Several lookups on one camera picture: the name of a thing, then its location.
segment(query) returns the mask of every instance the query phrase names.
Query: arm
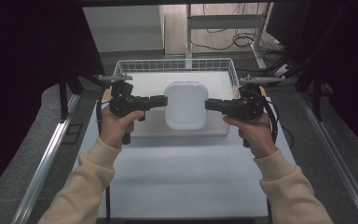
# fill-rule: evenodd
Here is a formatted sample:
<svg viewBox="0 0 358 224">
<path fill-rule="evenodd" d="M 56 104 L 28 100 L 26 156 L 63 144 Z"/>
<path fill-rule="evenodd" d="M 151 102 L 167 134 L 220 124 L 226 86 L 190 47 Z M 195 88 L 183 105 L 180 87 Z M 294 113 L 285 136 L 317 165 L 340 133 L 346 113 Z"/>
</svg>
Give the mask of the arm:
<svg viewBox="0 0 358 224">
<path fill-rule="evenodd" d="M 300 167 L 291 165 L 275 147 L 267 114 L 253 122 L 230 117 L 224 117 L 224 121 L 239 127 L 239 136 L 250 143 L 255 163 L 263 176 L 260 185 L 271 203 L 274 223 L 333 223 L 324 206 L 315 198 Z"/>
<path fill-rule="evenodd" d="M 121 151 L 125 132 L 133 131 L 133 121 L 144 115 L 134 111 L 124 118 L 103 110 L 101 135 L 93 148 L 79 155 L 79 167 L 69 174 L 62 190 L 39 223 L 95 223 L 103 191 L 113 179 L 113 162 Z"/>
</svg>

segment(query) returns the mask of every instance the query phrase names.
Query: metal frame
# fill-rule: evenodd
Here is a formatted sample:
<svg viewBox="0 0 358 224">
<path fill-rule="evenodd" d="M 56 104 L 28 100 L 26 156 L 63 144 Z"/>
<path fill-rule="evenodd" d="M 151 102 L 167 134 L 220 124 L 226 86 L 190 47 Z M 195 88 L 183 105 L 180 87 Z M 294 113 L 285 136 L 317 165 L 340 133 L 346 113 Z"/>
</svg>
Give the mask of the metal frame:
<svg viewBox="0 0 358 224">
<path fill-rule="evenodd" d="M 305 92 L 301 92 L 299 94 L 301 103 L 305 108 L 310 121 L 312 122 L 313 126 L 315 127 L 316 132 L 319 134 L 322 142 L 324 143 L 324 147 L 332 161 L 332 163 L 336 166 L 337 172 L 342 179 L 346 189 L 348 190 L 349 194 L 352 197 L 357 209 L 358 209 L 358 182 L 352 175 L 350 168 L 347 166 L 345 161 L 342 159 L 339 150 L 337 149 L 334 141 L 330 137 L 330 134 L 325 129 L 324 124 L 319 121 L 319 119 L 314 115 L 311 109 L 311 102 L 308 95 Z"/>
<path fill-rule="evenodd" d="M 251 44 L 251 50 L 255 56 L 258 68 L 260 70 L 267 69 L 258 46 L 264 26 L 266 25 L 267 16 L 269 14 L 269 6 L 270 2 L 266 4 L 266 8 L 262 14 L 191 16 L 191 4 L 187 4 L 186 58 L 192 58 L 191 30 L 255 28 L 255 41 Z"/>
<path fill-rule="evenodd" d="M 31 183 L 24 194 L 24 197 L 22 198 L 16 215 L 11 220 L 12 224 L 27 223 L 28 218 L 34 208 L 37 197 L 39 196 L 40 190 L 42 189 L 45 180 L 48 177 L 48 172 L 52 163 L 54 162 L 54 158 L 57 154 L 58 148 L 60 147 L 63 136 L 65 135 L 69 123 L 71 122 L 71 118 L 75 111 L 78 99 L 78 95 L 72 95 L 71 99 L 69 100 L 68 117 L 64 122 L 61 122 L 57 125 L 57 128 L 54 131 L 50 142 L 48 143 L 45 154 L 43 155 L 43 158 L 39 163 L 36 172 L 34 173 L 34 177 L 32 178 Z"/>
</svg>

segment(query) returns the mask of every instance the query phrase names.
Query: white wall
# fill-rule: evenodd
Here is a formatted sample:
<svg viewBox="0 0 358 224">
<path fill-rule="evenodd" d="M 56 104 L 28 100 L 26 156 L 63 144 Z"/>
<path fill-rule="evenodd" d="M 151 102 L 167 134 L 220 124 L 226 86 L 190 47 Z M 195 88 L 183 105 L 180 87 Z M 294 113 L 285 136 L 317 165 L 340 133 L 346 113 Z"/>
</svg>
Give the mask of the white wall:
<svg viewBox="0 0 358 224">
<path fill-rule="evenodd" d="M 160 6 L 84 7 L 99 52 L 163 49 Z"/>
</svg>

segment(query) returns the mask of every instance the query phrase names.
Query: handheld controller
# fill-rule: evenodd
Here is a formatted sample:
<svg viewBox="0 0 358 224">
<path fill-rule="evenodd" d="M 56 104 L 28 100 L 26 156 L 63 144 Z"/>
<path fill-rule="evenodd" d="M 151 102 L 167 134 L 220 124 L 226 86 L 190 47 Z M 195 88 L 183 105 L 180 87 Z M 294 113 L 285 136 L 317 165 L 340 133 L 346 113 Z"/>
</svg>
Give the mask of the handheld controller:
<svg viewBox="0 0 358 224">
<path fill-rule="evenodd" d="M 112 100 L 109 102 L 109 109 L 115 116 L 122 118 L 135 110 L 143 110 L 145 112 L 154 107 L 166 106 L 168 103 L 167 97 L 163 95 L 150 97 L 132 96 L 132 88 L 131 84 L 123 80 L 116 81 L 112 85 Z M 123 145 L 129 144 L 131 142 L 130 134 L 125 133 L 122 141 Z"/>
<path fill-rule="evenodd" d="M 219 100 L 208 99 L 205 109 L 222 112 L 235 119 L 250 121 L 258 119 L 264 113 L 265 101 L 257 85 L 247 85 L 239 88 L 240 99 Z M 248 141 L 243 139 L 243 146 L 249 147 Z"/>
</svg>

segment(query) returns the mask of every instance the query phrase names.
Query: person's left hand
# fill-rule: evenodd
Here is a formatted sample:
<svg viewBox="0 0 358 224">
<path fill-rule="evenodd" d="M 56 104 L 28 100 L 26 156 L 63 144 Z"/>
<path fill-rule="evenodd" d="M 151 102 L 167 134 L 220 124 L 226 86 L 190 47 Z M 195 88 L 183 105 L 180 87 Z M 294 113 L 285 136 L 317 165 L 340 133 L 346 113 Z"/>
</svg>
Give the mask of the person's left hand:
<svg viewBox="0 0 358 224">
<path fill-rule="evenodd" d="M 102 111 L 101 140 L 110 147 L 121 149 L 124 133 L 132 133 L 134 131 L 133 122 L 143 117 L 144 114 L 144 111 L 138 110 L 131 112 L 126 117 L 119 118 L 113 115 L 107 106 Z"/>
</svg>

